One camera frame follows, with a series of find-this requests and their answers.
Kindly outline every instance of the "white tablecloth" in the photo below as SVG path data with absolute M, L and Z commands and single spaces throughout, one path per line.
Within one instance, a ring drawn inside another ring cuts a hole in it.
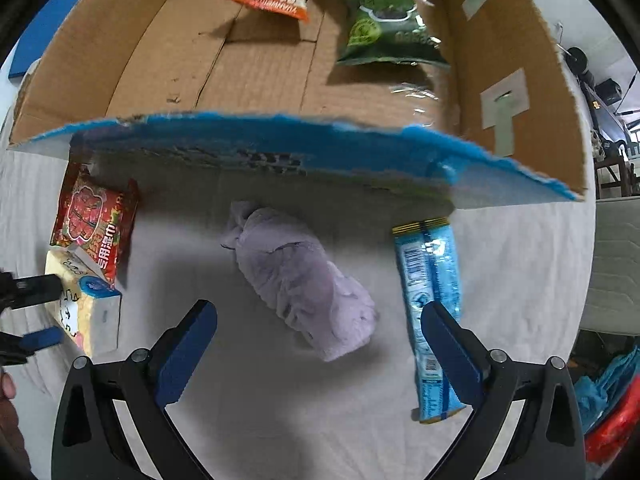
M 65 163 L 14 152 L 0 157 L 0 266 L 21 276 L 41 273 Z M 448 214 L 446 203 L 154 159 L 114 157 L 96 170 L 113 184 L 138 179 L 143 197 L 118 284 L 120 347 L 98 361 L 149 348 L 199 298 L 216 305 L 218 332 L 182 399 L 168 409 L 214 478 L 424 478 L 470 410 L 429 426 L 412 421 L 414 359 L 390 229 Z M 593 196 L 590 189 L 583 203 L 452 214 L 462 325 L 485 346 L 531 362 L 568 356 L 590 277 Z M 218 243 L 229 203 L 240 199 L 306 221 L 338 267 L 369 290 L 380 322 L 367 347 L 320 362 L 261 303 L 233 253 Z M 34 307 L 2 321 L 20 333 L 37 330 L 47 317 Z M 72 353 L 70 346 L 44 351 L 26 370 L 57 398 Z M 498 465 L 517 415 L 516 408 L 483 473 Z M 135 434 L 126 413 L 123 420 L 126 433 Z M 134 444 L 143 470 L 152 472 L 139 448 Z

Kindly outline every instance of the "human hand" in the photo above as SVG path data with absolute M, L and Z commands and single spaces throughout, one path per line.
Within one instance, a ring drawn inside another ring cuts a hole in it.
M 11 402 L 15 394 L 14 380 L 11 375 L 0 369 L 0 433 L 4 435 L 4 439 L 13 448 L 20 461 L 27 468 L 31 468 L 29 455 L 24 449 L 24 437 L 18 428 L 18 413 Z

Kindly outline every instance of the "cable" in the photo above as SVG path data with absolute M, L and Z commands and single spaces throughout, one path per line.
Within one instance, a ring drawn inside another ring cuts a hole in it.
M 620 104 L 618 105 L 618 108 L 616 108 L 616 113 L 618 113 L 618 110 L 620 110 L 620 107 L 622 106 L 622 103 L 625 102 L 626 99 L 626 95 L 629 93 L 629 90 L 631 90 L 631 87 L 634 85 L 634 83 L 636 82 L 636 76 L 638 75 L 638 70 L 636 70 L 636 73 L 634 74 L 634 76 L 631 78 L 631 82 L 629 83 L 628 88 L 626 89 L 625 92 L 625 96 L 622 98 L 622 101 L 620 101 Z

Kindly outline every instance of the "blue gripper pad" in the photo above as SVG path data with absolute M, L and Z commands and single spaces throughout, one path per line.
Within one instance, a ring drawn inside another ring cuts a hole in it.
M 456 322 L 446 309 L 441 309 L 441 312 Z M 460 401 L 474 408 L 479 406 L 484 397 L 482 374 L 436 312 L 434 303 L 422 306 L 420 327 Z
M 51 326 L 38 332 L 25 334 L 20 340 L 20 348 L 26 352 L 37 352 L 62 343 L 65 333 L 60 327 Z
M 216 333 L 218 327 L 216 307 L 209 301 L 203 301 L 203 303 L 200 313 L 185 330 L 184 335 L 158 371 L 155 399 L 161 409 L 180 399 L 193 371 Z

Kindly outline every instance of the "tissue box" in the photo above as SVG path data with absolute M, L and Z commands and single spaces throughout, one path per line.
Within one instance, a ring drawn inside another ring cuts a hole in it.
M 46 308 L 68 336 L 89 357 L 115 350 L 122 298 L 119 291 L 66 250 L 47 253 L 45 273 L 62 280 L 62 297 L 47 303 Z

